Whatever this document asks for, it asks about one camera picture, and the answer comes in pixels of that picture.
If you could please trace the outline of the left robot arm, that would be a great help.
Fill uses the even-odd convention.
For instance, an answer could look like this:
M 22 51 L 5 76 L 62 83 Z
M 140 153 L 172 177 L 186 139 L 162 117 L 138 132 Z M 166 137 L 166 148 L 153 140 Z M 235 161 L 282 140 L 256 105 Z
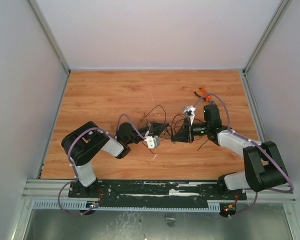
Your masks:
M 97 177 L 92 159 L 98 152 L 103 151 L 122 159 L 131 151 L 130 144 L 144 142 L 148 149 L 154 149 L 160 145 L 160 135 L 168 126 L 168 123 L 155 122 L 136 129 L 131 123 L 124 122 L 119 125 L 116 135 L 112 136 L 89 121 L 64 137 L 61 146 L 67 154 L 75 178 L 81 184 L 81 193 L 88 198 L 97 193 Z

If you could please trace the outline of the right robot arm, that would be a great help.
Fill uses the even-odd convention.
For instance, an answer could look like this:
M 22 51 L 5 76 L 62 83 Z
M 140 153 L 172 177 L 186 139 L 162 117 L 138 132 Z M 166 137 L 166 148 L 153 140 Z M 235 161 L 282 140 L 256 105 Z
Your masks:
M 238 189 L 277 191 L 277 187 L 288 182 L 288 173 L 277 145 L 272 141 L 260 142 L 236 133 L 222 124 L 216 105 L 203 108 L 204 122 L 195 123 L 195 108 L 186 106 L 182 127 L 172 135 L 172 141 L 192 143 L 195 136 L 207 136 L 217 146 L 227 148 L 241 156 L 244 171 L 228 173 L 219 178 L 217 194 L 229 199 Z

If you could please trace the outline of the orange handled pliers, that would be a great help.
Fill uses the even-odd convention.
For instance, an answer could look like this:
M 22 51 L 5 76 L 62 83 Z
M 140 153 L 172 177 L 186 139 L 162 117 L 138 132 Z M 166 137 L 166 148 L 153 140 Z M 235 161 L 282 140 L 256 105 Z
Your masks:
M 202 99 L 205 102 L 210 103 L 212 105 L 216 105 L 216 103 L 212 100 L 212 96 L 208 95 L 208 92 L 204 88 L 200 87 L 197 91 L 194 91 L 194 94 L 198 98 L 201 98 L 202 96 L 204 96 Z

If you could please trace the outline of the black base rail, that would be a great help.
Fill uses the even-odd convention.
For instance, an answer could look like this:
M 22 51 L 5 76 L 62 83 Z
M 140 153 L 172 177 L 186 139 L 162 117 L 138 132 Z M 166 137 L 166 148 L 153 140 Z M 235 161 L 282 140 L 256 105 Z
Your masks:
M 113 180 L 99 179 L 89 187 L 80 182 L 69 187 L 70 198 L 100 198 L 101 207 L 132 209 L 201 209 L 209 201 L 244 201 L 242 189 L 224 190 L 213 180 Z

